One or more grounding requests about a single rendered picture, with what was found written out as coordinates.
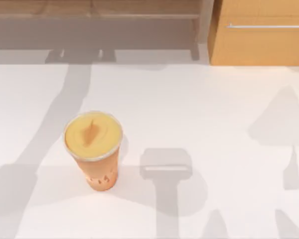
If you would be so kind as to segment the orange drink cup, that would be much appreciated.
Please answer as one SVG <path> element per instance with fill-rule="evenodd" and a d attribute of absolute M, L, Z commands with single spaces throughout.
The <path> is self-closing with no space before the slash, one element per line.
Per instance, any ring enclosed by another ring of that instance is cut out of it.
<path fill-rule="evenodd" d="M 82 113 L 66 125 L 63 140 L 92 189 L 106 191 L 115 185 L 123 129 L 113 115 Z"/>

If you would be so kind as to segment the open wooden shelf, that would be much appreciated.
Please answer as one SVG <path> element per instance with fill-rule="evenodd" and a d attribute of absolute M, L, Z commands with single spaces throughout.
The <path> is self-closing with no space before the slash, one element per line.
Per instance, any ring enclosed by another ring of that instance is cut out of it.
<path fill-rule="evenodd" d="M 187 50 L 199 57 L 214 0 L 0 0 L 0 50 Z"/>

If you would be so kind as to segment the wooden cupboard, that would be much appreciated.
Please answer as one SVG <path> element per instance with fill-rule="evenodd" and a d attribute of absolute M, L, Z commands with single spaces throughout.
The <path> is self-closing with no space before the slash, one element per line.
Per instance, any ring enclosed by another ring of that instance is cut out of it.
<path fill-rule="evenodd" d="M 299 0 L 214 0 L 208 34 L 214 66 L 299 66 L 299 29 L 233 25 L 299 25 Z"/>

